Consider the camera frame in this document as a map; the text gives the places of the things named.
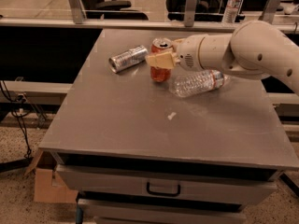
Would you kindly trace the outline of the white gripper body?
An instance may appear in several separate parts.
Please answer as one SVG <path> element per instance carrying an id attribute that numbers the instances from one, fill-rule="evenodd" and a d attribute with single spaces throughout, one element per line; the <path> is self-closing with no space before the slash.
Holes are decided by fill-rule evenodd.
<path id="1" fill-rule="evenodd" d="M 199 51 L 206 35 L 191 35 L 184 38 L 177 46 L 176 53 L 180 66 L 187 71 L 202 71 Z"/>

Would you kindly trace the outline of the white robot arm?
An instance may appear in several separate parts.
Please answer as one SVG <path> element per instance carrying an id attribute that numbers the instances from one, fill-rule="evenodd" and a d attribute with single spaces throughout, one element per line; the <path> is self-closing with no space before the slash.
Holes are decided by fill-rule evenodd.
<path id="1" fill-rule="evenodd" d="M 191 35 L 146 57 L 149 66 L 186 71 L 218 70 L 247 79 L 272 76 L 299 94 L 299 47 L 275 26 L 247 21 L 230 34 Z"/>

